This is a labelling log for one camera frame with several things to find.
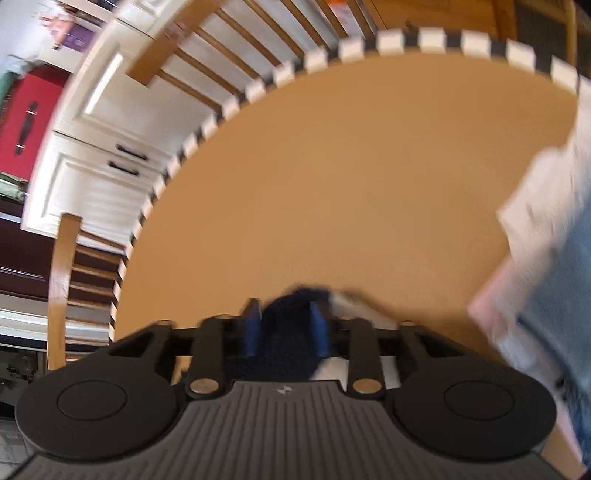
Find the purple object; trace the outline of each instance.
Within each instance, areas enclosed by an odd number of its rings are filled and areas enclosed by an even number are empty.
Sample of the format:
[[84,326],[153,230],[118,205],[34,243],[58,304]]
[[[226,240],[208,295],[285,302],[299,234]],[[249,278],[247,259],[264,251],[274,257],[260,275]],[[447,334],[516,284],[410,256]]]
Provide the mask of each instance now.
[[95,33],[92,30],[82,27],[81,25],[74,24],[72,25],[70,31],[66,34],[66,38],[64,39],[62,45],[82,53],[86,51],[94,36]]

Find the cabinet door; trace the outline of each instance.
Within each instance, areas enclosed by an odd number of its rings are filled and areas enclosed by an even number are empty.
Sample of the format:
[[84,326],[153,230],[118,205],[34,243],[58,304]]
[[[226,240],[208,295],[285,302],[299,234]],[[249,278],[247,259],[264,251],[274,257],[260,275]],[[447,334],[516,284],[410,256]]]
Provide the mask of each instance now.
[[158,173],[59,134],[51,134],[33,172],[22,228],[54,236],[63,212],[83,228],[125,244]]
[[[54,129],[162,170],[212,111],[159,77],[145,87],[126,75],[131,61],[151,41],[128,25],[109,24],[67,85]],[[193,85],[199,81],[174,68],[167,71]],[[223,92],[221,101],[228,95]]]
[[30,179],[51,114],[67,75],[44,65],[29,72],[12,90],[0,136],[0,171]]
[[117,18],[155,37],[190,0],[135,0],[116,12]]

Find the wooden tabletop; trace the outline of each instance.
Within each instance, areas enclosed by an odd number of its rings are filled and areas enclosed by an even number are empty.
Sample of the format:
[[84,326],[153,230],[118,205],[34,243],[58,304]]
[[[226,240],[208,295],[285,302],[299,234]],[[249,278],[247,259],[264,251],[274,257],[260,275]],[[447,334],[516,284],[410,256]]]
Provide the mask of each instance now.
[[496,210],[562,145],[574,94],[461,53],[334,64],[241,109],[144,223],[115,334],[296,284],[363,292],[476,349],[465,307],[508,253]]

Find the white kitchen cabinet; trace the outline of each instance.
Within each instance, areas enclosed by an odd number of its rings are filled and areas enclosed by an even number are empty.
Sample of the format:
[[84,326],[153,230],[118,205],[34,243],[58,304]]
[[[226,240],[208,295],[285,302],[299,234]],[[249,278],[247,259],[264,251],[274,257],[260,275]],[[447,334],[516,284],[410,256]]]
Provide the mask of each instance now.
[[22,227],[55,235],[63,212],[91,233],[126,244],[158,173],[60,134],[46,137]]
[[121,21],[155,37],[190,0],[131,0],[116,11]]
[[[146,87],[126,75],[131,61],[151,41],[128,25],[111,22],[68,84],[54,130],[162,170],[212,110],[159,77]],[[213,83],[184,62],[176,64],[180,72],[175,64],[166,71],[190,85],[206,91],[202,83]],[[227,98],[225,90],[214,86],[218,101]]]
[[113,19],[113,13],[106,8],[100,7],[96,3],[89,0],[60,0],[62,4],[70,5],[89,15],[92,15],[103,22],[110,22]]

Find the wall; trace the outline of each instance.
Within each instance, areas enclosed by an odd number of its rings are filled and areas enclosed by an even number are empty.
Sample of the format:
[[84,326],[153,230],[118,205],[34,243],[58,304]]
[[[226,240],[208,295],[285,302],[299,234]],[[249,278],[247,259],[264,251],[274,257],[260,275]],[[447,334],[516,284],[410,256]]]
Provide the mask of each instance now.
[[34,58],[43,42],[49,40],[49,30],[39,15],[49,14],[53,0],[2,0],[0,2],[0,64],[7,55]]

